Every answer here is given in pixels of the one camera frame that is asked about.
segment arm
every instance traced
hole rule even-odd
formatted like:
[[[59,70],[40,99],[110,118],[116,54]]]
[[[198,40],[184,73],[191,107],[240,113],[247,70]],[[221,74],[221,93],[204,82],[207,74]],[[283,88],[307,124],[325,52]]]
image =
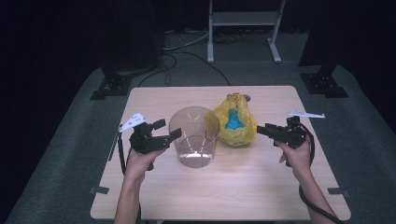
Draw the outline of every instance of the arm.
[[[320,190],[317,181],[312,175],[310,168],[310,139],[307,136],[305,142],[298,148],[292,149],[284,143],[276,142],[276,144],[283,150],[283,154],[279,162],[288,160],[292,167],[293,174],[299,181],[300,186],[306,199],[335,216],[334,211],[330,207],[322,191]],[[317,213],[308,207],[308,213],[311,217],[312,223],[333,223],[323,215]]]
[[[165,150],[141,154],[131,150],[122,182],[114,223],[133,223],[139,212],[139,191],[149,164]]]

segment metal rack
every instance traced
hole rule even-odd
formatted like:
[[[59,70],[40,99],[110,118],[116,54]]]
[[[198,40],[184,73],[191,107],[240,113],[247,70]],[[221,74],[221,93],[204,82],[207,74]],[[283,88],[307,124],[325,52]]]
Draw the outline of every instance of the metal rack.
[[[277,51],[275,41],[279,24],[282,20],[283,8],[286,0],[281,0],[278,11],[260,12],[214,12],[213,0],[209,0],[209,37],[207,40],[207,61],[215,61],[213,52],[213,27],[214,26],[248,26],[248,25],[274,25],[272,36],[267,38],[268,45],[275,63],[282,63]]]

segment forearm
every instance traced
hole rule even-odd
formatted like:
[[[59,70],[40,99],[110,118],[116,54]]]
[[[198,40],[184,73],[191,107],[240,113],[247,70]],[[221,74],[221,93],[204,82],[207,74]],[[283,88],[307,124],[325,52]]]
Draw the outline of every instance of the forearm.
[[[120,193],[117,205],[115,224],[134,224],[139,212],[139,183],[124,183]]]
[[[303,190],[304,196],[309,202],[323,209],[327,213],[335,216],[334,211],[324,197],[315,178],[312,176],[312,173],[309,172],[301,176],[299,178],[299,182]],[[311,217],[312,223],[333,223],[331,220],[309,207],[308,213]]]

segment clear plastic cup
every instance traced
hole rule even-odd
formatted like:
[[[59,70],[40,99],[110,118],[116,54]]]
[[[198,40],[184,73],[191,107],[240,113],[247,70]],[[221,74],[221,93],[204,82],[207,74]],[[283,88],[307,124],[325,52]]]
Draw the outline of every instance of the clear plastic cup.
[[[213,161],[219,135],[219,120],[209,109],[190,106],[176,112],[169,122],[169,132],[181,128],[174,141],[178,160],[190,168],[203,168]]]

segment white marker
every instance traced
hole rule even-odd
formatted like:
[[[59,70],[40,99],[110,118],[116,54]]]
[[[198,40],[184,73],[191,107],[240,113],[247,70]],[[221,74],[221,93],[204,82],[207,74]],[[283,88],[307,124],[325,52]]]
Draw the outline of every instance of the white marker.
[[[298,117],[305,117],[305,118],[315,118],[315,119],[324,119],[325,118],[324,114],[321,114],[321,115],[309,114],[309,113],[300,112],[300,111],[297,111],[297,110],[289,111],[289,115],[298,116]]]
[[[141,123],[146,122],[146,118],[141,115],[140,113],[136,113],[134,114],[130,119],[128,119],[128,121],[126,121],[125,124],[123,124],[120,128],[119,128],[119,132],[122,133],[123,131],[133,128]]]

